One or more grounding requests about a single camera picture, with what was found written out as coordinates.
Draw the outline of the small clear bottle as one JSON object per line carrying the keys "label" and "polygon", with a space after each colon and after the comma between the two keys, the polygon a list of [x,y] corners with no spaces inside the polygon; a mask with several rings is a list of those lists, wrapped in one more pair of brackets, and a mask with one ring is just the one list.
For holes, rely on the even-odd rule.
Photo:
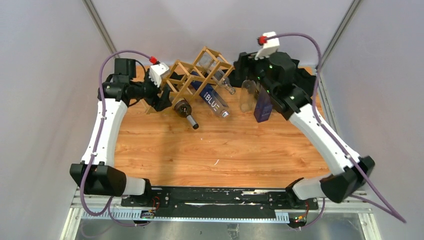
{"label": "small clear bottle", "polygon": [[246,79],[241,85],[241,94],[239,99],[239,108],[243,113],[253,109],[256,92],[256,83],[253,80]]}

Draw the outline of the wooden wine rack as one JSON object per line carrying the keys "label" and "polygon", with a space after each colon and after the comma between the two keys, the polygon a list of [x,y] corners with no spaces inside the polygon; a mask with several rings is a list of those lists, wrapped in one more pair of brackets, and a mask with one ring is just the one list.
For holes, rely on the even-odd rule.
{"label": "wooden wine rack", "polygon": [[[212,70],[211,75],[208,75],[206,70],[199,65],[199,60],[203,53],[207,53],[216,61],[216,67]],[[191,103],[200,97],[199,94],[206,84],[212,85],[214,90],[220,88],[212,80],[212,75],[218,68],[221,68],[225,72],[224,76],[228,78],[230,73],[235,69],[219,51],[205,46],[192,63],[176,60],[169,67],[169,74],[162,79],[160,89],[163,90],[165,86],[171,89],[169,99],[172,102],[172,107],[181,98]]]}

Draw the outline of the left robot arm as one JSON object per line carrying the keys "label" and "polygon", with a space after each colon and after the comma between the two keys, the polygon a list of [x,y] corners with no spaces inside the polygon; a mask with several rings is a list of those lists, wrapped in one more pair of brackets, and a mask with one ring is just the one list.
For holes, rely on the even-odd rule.
{"label": "left robot arm", "polygon": [[144,99],[157,112],[172,106],[170,88],[161,88],[169,67],[152,59],[144,81],[134,81],[136,60],[117,58],[114,73],[98,89],[98,109],[93,133],[80,163],[73,163],[69,173],[86,195],[134,196],[140,206],[153,201],[150,181],[134,178],[115,168],[115,149],[121,123],[131,100]]}

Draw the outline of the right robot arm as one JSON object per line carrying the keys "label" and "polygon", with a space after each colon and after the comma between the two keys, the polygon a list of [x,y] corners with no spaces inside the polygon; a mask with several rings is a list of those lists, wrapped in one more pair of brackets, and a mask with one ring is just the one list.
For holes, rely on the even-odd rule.
{"label": "right robot arm", "polygon": [[312,105],[316,77],[299,68],[299,61],[285,52],[255,58],[256,53],[241,52],[234,62],[236,80],[253,80],[270,97],[273,108],[296,126],[325,160],[329,174],[299,178],[286,187],[286,204],[298,209],[311,198],[328,198],[341,203],[366,183],[375,161],[360,156],[329,126]]}

